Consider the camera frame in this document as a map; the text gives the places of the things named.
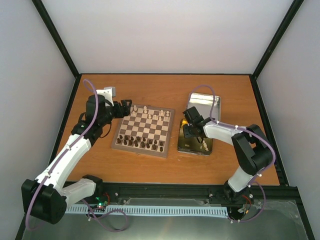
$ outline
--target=wooden table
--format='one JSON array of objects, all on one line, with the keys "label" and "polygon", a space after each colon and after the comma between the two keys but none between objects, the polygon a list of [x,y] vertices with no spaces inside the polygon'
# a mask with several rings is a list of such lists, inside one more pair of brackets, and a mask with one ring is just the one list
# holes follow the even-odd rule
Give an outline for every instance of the wooden table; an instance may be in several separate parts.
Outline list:
[{"label": "wooden table", "polygon": [[[69,181],[78,181],[86,174],[102,178],[104,182],[167,183],[167,184],[223,184],[236,171],[238,161],[234,148],[224,142],[213,141],[210,156],[198,156],[177,151],[179,124],[183,118],[189,92],[200,84],[211,85],[221,97],[221,121],[249,126],[262,122],[251,83],[245,75],[153,75],[153,74],[88,74],[97,89],[116,87],[114,100],[132,99],[135,104],[175,109],[168,157],[156,157],[111,149],[111,142],[119,123],[112,122],[109,136],[98,139],[70,174]],[[210,94],[206,88],[198,93]],[[81,82],[68,117],[59,151],[66,143],[79,115],[85,111],[91,93]],[[279,185],[274,167],[268,169],[259,182]]]}]

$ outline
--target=white ventilation grille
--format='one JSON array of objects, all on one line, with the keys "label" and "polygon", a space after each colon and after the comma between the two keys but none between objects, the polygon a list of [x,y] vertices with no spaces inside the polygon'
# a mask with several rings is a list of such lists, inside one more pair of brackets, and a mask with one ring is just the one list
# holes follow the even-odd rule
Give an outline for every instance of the white ventilation grille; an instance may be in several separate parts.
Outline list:
[{"label": "white ventilation grille", "polygon": [[[96,209],[95,213],[103,214],[112,210],[122,210],[128,216],[149,216],[149,217],[215,217],[226,218],[226,207],[213,206],[131,206],[131,205],[109,205],[106,209]],[[84,204],[74,204],[69,207],[66,214],[87,214],[88,207]],[[113,212],[111,215],[122,215],[120,212]]]}]

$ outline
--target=chessboard frame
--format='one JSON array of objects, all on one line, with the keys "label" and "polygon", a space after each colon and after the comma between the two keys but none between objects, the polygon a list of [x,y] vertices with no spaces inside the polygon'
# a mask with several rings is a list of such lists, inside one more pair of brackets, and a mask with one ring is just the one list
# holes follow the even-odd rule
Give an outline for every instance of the chessboard frame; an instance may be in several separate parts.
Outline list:
[{"label": "chessboard frame", "polygon": [[130,114],[131,114],[131,112],[133,110],[133,106],[134,105],[136,105],[140,109],[143,109],[143,107],[146,106],[148,110],[159,111],[159,112],[161,110],[163,110],[163,112],[169,111],[170,117],[169,117],[169,125],[168,125],[167,134],[166,134],[166,139],[164,141],[162,140],[162,142],[165,142],[164,146],[163,146],[163,152],[160,152],[160,151],[157,151],[157,150],[152,150],[151,148],[150,149],[146,149],[146,148],[140,148],[140,147],[134,147],[134,146],[124,146],[124,145],[117,144],[117,138],[118,138],[118,136],[120,134],[121,125],[122,125],[123,121],[125,120],[124,118],[122,118],[119,121],[119,123],[118,123],[118,125],[116,127],[116,131],[115,131],[115,134],[113,136],[112,143],[111,143],[111,148],[112,149],[117,149],[117,150],[122,150],[122,151],[127,151],[127,152],[132,152],[132,153],[136,153],[136,154],[145,154],[145,155],[149,155],[149,156],[156,156],[156,157],[166,158],[168,156],[168,151],[169,151],[169,142],[170,142],[171,131],[172,131],[174,117],[175,117],[175,110],[171,109],[171,108],[164,108],[164,107],[157,107],[157,106],[143,105],[143,104],[136,104],[135,103],[135,104],[131,105]]}]

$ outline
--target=white wall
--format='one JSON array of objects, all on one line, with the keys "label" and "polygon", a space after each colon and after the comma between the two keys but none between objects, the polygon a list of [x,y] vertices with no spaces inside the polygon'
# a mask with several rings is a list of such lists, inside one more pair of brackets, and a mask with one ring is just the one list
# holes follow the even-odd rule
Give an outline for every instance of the white wall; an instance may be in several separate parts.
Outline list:
[{"label": "white wall", "polygon": [[0,5],[0,238],[12,240],[21,185],[48,164],[74,78],[31,0]]},{"label": "white wall", "polygon": [[289,183],[320,239],[320,1],[304,1],[258,84]]},{"label": "white wall", "polygon": [[44,0],[81,73],[254,72],[292,0]]}]

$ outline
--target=black frame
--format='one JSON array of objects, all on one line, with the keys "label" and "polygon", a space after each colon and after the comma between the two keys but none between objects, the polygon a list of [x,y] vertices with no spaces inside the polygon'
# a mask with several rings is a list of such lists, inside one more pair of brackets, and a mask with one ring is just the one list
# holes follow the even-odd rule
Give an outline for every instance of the black frame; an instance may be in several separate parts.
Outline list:
[{"label": "black frame", "polygon": [[[55,156],[58,153],[58,148],[61,142],[61,138],[69,117],[69,113],[76,96],[78,86],[82,77],[82,74],[78,72],[71,56],[69,55],[57,29],[54,26],[44,4],[41,0],[32,0],[34,6],[36,7],[39,15],[41,16],[44,24],[46,25],[48,31],[50,32],[52,38],[54,39],[58,49],[60,50],[62,56],[64,57],[67,65],[69,66],[72,74],[75,77],[75,82],[72,88],[71,96],[69,98],[62,124],[60,126],[58,136],[56,138],[54,148],[51,154],[50,161],[53,161]],[[307,236],[310,240],[315,239],[309,220],[307,218],[305,208],[303,206],[299,191],[297,187],[289,186],[289,182],[286,176],[286,172],[281,160],[281,156],[279,154],[279,149],[277,147],[277,143],[275,140],[275,136],[273,134],[271,124],[267,115],[267,111],[259,90],[258,86],[258,77],[262,72],[263,68],[267,64],[269,58],[271,57],[273,51],[293,20],[294,16],[298,12],[300,6],[304,0],[293,0],[290,8],[288,9],[286,15],[284,16],[280,26],[278,27],[276,33],[274,34],[271,42],[269,43],[265,53],[263,54],[261,60],[259,61],[255,71],[252,74],[227,74],[227,73],[216,73],[215,75],[245,75],[249,76],[252,90],[255,96],[255,100],[259,109],[259,113],[261,116],[262,124],[266,133],[266,137],[271,145],[274,147],[276,152],[276,173],[279,179],[279,186],[264,186],[263,189],[266,194],[266,198],[269,200],[295,200],[301,219],[303,221],[304,228],[306,230]],[[70,185],[73,182],[66,182],[66,185]],[[222,185],[184,185],[184,184],[139,184],[139,183],[103,183],[103,188],[110,195],[110,200],[112,202],[118,202],[119,199],[126,198],[171,198],[171,199],[200,199],[205,200],[208,199],[211,204],[221,204],[226,207],[233,207],[234,204],[230,204],[225,202],[225,200],[218,199],[215,197],[209,197],[210,193],[215,193],[218,190],[222,189]],[[257,186],[252,186],[251,191],[257,198],[262,198],[262,193]],[[23,233],[25,230],[25,218],[23,218],[19,231],[16,236],[16,240],[22,239]]]}]

